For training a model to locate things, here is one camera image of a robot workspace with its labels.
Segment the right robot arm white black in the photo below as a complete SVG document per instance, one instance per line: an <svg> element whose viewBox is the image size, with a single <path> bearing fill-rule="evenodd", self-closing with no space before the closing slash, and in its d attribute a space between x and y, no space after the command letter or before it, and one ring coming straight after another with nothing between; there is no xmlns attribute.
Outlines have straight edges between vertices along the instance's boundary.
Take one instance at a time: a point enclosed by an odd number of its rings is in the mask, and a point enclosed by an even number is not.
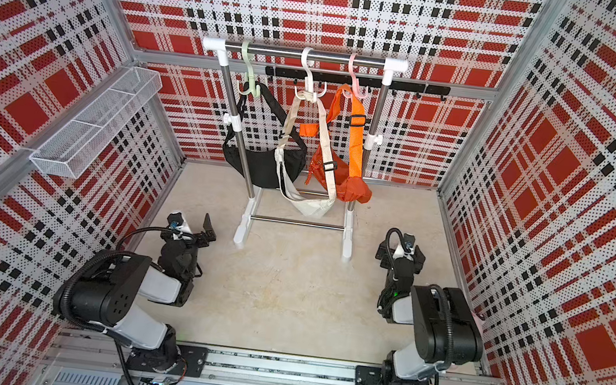
<svg viewBox="0 0 616 385"><path fill-rule="evenodd" d="M411 326L410 345L390 351L379 368L356 370L356 385L435 385L453 366L479 362L481 329L460 288L416 285L426 257L413 235L388 229L375 258L386 271L376 310L389 324Z"/></svg>

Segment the orange sling bag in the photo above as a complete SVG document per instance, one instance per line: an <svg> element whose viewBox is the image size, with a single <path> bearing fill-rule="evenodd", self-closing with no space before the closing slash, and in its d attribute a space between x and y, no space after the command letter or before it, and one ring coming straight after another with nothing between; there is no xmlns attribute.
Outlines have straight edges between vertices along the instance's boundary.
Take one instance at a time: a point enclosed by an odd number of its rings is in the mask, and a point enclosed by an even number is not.
<svg viewBox="0 0 616 385"><path fill-rule="evenodd" d="M364 126L366 125L366 114L364 106L360 100L353 96L351 87L342 85L335 93L332 105L327 112L327 124L333 122L341 113L341 102L343 95L349 95L352 105L352 114L346 118L350 124L349 130L349 164L344 162L334 151L333 157L336 162L335 183L337 191L337 199L341 202L359 202L367 203L371 200L372 191L363 180L363 141L364 141ZM310 138L318 136L318 124L303 124L300 126L299 135L301 137ZM308 185L312 179L317 179L319 184L327 191L325 175L323 174L321 162L322 151L321 147L317 147L315 154L311 157L308 166L308 175L305 184Z"/></svg>

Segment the black sling bag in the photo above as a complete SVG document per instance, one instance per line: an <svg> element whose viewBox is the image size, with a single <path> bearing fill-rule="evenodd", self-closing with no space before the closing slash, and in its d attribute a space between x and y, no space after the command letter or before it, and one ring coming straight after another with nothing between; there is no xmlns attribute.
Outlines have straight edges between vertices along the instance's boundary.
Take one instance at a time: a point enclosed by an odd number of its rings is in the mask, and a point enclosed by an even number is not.
<svg viewBox="0 0 616 385"><path fill-rule="evenodd" d="M279 122L281 127L284 125L287 114L285 110L280 106L278 101L275 99L271 91L265 84L260 83L259 88L261 90L261 96L268 108L272 112L272 115ZM223 143L223 153L225 160L229 163L234 169L236 169L239 174L244 175L242 169L242 163L240 160L240 152L239 148L236 145L231 145L230 141L234 136L234 131L231 125L227 127L227 135ZM288 178L287 180L293 183L303 169L306 166L306 157L307 157L307 145L301 139L301 136L298 134L298 131L295 127L293 127L292 132L289 134L291 140L293 140L297 145L298 149L293 150L286 147L284 150L284 163L287 171ZM251 174L251 179L253 181L254 186L258 186L259 188L266 189L280 189L281 185L279 184L279 179L276 173L276 159L275 159L275 150L263 150L262 151L247 151L247 159L249 171Z"/></svg>

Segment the cream sling bag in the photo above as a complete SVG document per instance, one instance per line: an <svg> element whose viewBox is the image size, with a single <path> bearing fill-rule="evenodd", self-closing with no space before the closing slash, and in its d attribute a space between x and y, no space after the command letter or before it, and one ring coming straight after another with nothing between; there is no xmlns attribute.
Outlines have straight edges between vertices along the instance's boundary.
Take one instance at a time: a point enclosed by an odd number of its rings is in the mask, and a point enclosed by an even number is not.
<svg viewBox="0 0 616 385"><path fill-rule="evenodd" d="M295 188L295 185L286 170L284 149L290 140L290 133L293 130L302 102L315 104L318 109L318 134L320 136L319 147L321 147L323 159L321 162L321 167L323 174L325 175L324 180L327 185L327 198L317 199L317 197L309 198L301 195L301 193L299 193ZM313 92L307 92L306 90L299 91L296 93L295 99L292 101L291 109L289 109L285 125L283 126L282 137L279 139L277 148L274 152L279 190L285 199L290 201L291 204L299 210L303 216L308 218L322 218L324 214L331 210L332 205L334 205L337 199L337 188L335 183L336 162L331 149L330 134L327 128L328 125L326 120L327 111L318 95Z"/></svg>

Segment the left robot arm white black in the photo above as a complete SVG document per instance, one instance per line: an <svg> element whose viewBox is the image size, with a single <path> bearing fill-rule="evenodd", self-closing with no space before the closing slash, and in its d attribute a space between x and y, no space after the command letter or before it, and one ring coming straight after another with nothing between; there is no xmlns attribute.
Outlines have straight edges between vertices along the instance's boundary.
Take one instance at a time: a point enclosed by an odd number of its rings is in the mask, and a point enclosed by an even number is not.
<svg viewBox="0 0 616 385"><path fill-rule="evenodd" d="M163 241L158 258L124 250L137 235L157 232ZM112 338L119 350L130 349L141 363L134 369L168 372L184 357L176 330L149 315L137 299L162 306L184 306L203 276L198 250L217 240L211 217L194 232L184 213L172 212L166 226L128 232L111 250L98 251L55 292L54 309L82 330Z"/></svg>

